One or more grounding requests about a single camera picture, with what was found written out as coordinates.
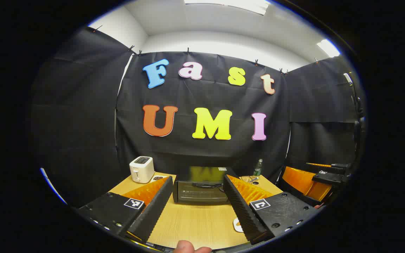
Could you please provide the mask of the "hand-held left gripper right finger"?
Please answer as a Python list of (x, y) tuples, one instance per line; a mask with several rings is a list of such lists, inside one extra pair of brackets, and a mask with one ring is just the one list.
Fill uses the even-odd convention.
[(283, 237), (320, 212), (288, 192), (272, 194), (230, 175), (223, 188), (252, 245)]

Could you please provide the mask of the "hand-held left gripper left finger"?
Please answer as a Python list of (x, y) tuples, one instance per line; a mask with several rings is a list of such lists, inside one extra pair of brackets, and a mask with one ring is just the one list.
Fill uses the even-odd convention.
[(172, 191), (173, 178), (168, 176), (125, 194), (107, 192), (78, 208), (77, 213), (115, 236), (146, 242)]

